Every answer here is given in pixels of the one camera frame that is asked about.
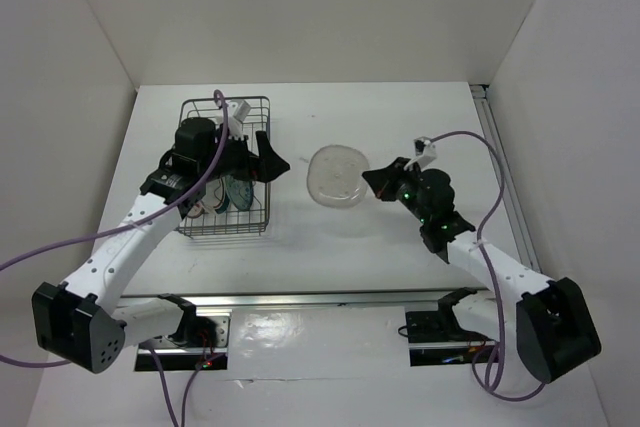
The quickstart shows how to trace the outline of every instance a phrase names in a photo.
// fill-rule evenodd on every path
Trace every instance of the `dish rack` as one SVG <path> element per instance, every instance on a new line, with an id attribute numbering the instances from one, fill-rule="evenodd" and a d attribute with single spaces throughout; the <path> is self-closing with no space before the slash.
<path id="1" fill-rule="evenodd" d="M 269 110 L 267 97 L 227 97 L 227 101 L 244 100 L 251 106 L 251 110 L 243 123 L 243 133 L 248 136 L 248 147 L 254 153 L 256 144 L 255 133 L 263 130 L 271 138 Z M 222 111 L 216 106 L 213 97 L 203 99 L 188 99 L 182 103 L 178 125 L 189 117 L 205 117 L 222 122 Z M 229 204 L 222 214 L 204 213 L 198 218 L 186 217 L 178 227 L 178 232 L 188 237 L 204 237 L 214 235 L 233 234 L 261 234 L 269 224 L 271 199 L 271 185 L 253 182 L 253 203 L 248 211 L 240 212 Z"/>

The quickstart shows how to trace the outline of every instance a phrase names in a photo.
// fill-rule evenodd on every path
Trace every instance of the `white wall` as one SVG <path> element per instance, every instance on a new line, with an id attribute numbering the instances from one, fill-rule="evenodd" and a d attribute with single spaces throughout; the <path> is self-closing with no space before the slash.
<path id="1" fill-rule="evenodd" d="M 136 84 L 488 83 L 533 0 L 89 0 Z"/>
<path id="2" fill-rule="evenodd" d="M 640 403 L 640 0 L 536 0 L 490 89 L 541 266 L 587 294 L 612 426 Z"/>
<path id="3" fill-rule="evenodd" d="M 0 258 L 90 232 L 104 198 L 133 87 L 85 0 L 0 0 Z M 29 299 L 90 246 L 0 276 L 0 352 L 42 361 Z M 2 425 L 25 425 L 42 372 L 0 364 Z"/>

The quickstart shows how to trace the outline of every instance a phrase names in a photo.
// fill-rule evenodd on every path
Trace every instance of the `metal wire rack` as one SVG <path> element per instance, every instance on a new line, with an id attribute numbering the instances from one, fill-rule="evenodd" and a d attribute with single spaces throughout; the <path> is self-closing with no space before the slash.
<path id="1" fill-rule="evenodd" d="M 271 138 L 267 97 L 227 97 L 227 102 L 244 100 L 251 110 L 243 123 L 243 133 L 248 136 L 249 150 L 254 150 L 255 133 L 263 130 Z M 189 117 L 206 117 L 222 122 L 222 112 L 216 106 L 213 97 L 189 99 L 182 103 L 180 122 Z M 231 203 L 222 214 L 204 213 L 196 219 L 185 218 L 178 232 L 188 237 L 202 237 L 231 234 L 261 234 L 269 224 L 271 185 L 253 183 L 253 203 L 246 212 L 240 212 Z"/>

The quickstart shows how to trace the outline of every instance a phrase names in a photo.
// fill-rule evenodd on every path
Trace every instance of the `robotic arm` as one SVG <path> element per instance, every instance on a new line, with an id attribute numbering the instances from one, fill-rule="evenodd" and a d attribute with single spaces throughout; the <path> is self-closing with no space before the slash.
<path id="1" fill-rule="evenodd" d="M 232 121 L 242 122 L 247 109 L 236 108 Z M 175 295 L 160 295 L 145 304 L 116 309 L 135 273 L 160 241 L 175 230 L 206 192 L 201 189 L 155 219 L 140 223 L 187 193 L 216 154 L 222 129 L 207 118 L 188 118 L 175 134 L 175 145 L 140 187 L 140 195 L 120 226 L 134 228 L 109 237 L 75 272 L 57 286 L 43 283 L 32 297 L 40 347 L 85 369 L 100 373 L 129 345 L 167 335 L 177 344 L 215 339 L 213 321 L 196 315 L 196 307 Z M 265 132 L 256 132 L 259 155 L 247 138 L 231 132 L 208 180 L 232 175 L 239 180 L 271 182 L 289 164 L 271 148 Z"/>
<path id="2" fill-rule="evenodd" d="M 388 167 L 362 176 L 378 199 L 399 201 L 420 221 L 420 235 L 430 252 L 493 290 L 479 248 L 482 243 L 498 279 L 506 330 L 515 335 L 518 355 L 527 370 L 549 383 L 598 355 L 600 340 L 578 285 L 568 278 L 555 281 L 534 272 L 484 239 L 478 240 L 475 227 L 455 211 L 449 175 L 437 169 L 422 170 L 436 158 L 433 145 L 418 139 L 415 146 L 414 159 L 398 157 Z M 495 301 L 472 289 L 454 294 L 447 296 L 454 322 L 465 330 L 498 338 Z"/>

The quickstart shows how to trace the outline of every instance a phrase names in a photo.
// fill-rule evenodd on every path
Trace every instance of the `white table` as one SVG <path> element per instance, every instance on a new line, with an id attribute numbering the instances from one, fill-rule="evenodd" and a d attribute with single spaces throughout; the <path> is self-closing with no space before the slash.
<path id="1" fill-rule="evenodd" d="M 372 168 L 411 156 L 415 137 L 451 130 L 481 133 L 465 83 L 356 83 L 143 86 L 109 191 L 100 229 L 116 225 L 138 188 L 173 143 L 182 102 L 209 97 L 264 95 L 271 102 L 272 144 L 291 171 L 272 185 L 271 222 L 260 237 L 202 243 L 169 235 L 125 294 L 320 292 L 445 289 L 474 280 L 431 255 L 419 223 L 398 203 L 368 192 L 349 210 L 317 205 L 306 189 L 308 160 L 321 147 L 362 151 Z M 458 211 L 477 225 L 498 185 L 489 153 L 460 138 L 438 145 L 433 166 L 448 172 Z M 486 237 L 517 258 L 504 208 Z"/>

